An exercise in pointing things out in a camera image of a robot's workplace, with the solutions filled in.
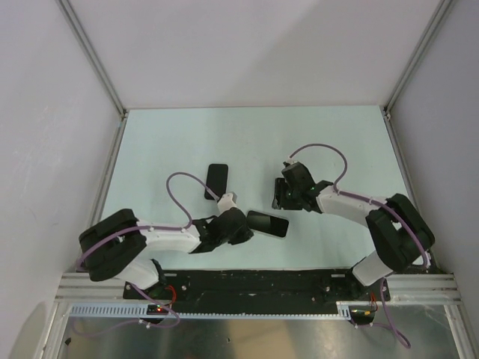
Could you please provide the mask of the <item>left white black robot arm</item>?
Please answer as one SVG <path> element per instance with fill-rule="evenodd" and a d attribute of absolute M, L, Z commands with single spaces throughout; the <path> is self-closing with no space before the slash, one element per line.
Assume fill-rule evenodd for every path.
<path fill-rule="evenodd" d="M 139 220 L 121 209 L 79 236 L 77 269 L 93 282 L 117 278 L 158 298 L 166 288 L 159 252 L 203 254 L 222 245 L 240 245 L 253 237 L 245 214 L 233 207 L 220 215 L 194 219 L 188 227 L 168 227 Z"/>

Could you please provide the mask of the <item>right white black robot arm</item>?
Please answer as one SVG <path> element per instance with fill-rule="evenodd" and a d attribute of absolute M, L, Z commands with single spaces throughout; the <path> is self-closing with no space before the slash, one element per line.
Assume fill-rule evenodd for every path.
<path fill-rule="evenodd" d="M 336 215 L 369 230 L 374 251 L 350 269 L 352 277 L 345 283 L 347 294 L 356 300 L 369 295 L 379 279 L 407 269 L 418 258 L 427 266 L 426 251 L 436 241 L 405 195 L 366 197 L 343 191 L 334 182 L 315 182 L 301 162 L 284 164 L 275 179 L 272 208 Z"/>

